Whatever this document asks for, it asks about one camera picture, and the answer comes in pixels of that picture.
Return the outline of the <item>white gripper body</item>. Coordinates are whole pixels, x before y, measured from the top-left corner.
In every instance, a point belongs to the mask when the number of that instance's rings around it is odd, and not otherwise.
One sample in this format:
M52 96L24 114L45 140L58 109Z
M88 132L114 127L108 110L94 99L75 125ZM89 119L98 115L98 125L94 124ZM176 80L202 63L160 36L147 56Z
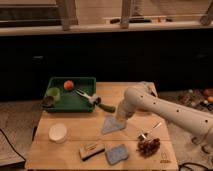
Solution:
M115 119L117 122L124 124L128 120L128 114L128 111L126 111L122 106L119 106L117 108Z

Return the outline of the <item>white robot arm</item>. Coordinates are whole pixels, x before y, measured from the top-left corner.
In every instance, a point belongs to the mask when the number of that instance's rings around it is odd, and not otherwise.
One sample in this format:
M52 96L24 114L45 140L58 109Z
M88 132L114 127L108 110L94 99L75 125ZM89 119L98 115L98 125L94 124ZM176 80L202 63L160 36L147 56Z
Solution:
M124 91L116 120L127 124L138 110L153 112L213 146L213 115L153 96L150 82L137 83Z

